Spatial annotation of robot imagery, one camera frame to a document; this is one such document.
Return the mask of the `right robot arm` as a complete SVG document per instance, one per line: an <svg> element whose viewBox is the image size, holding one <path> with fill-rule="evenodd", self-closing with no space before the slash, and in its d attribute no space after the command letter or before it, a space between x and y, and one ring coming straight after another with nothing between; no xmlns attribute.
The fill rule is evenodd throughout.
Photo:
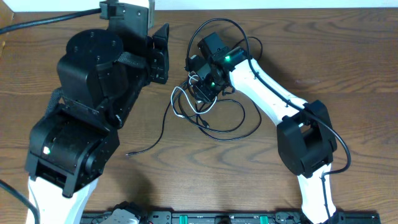
<svg viewBox="0 0 398 224"><path fill-rule="evenodd" d="M312 223L331 220L336 207L331 198L330 180L336 139L330 132L326 106L319 100L307 103L280 86L249 59L241 47L226 46L212 33L198 43L200 56L189 60L199 80L193 85L196 100L210 103L228 86L235 88L271 119L277 128L279 156L297 176L302 194L302 212Z"/></svg>

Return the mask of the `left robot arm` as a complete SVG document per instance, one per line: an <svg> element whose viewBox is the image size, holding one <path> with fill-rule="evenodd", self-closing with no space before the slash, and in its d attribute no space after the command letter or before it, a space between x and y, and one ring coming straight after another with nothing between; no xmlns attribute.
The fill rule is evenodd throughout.
<svg viewBox="0 0 398 224"><path fill-rule="evenodd" d="M152 36L89 29L68 41L61 85L30 132L27 223L80 222L141 90L168 79L168 41L168 24Z"/></svg>

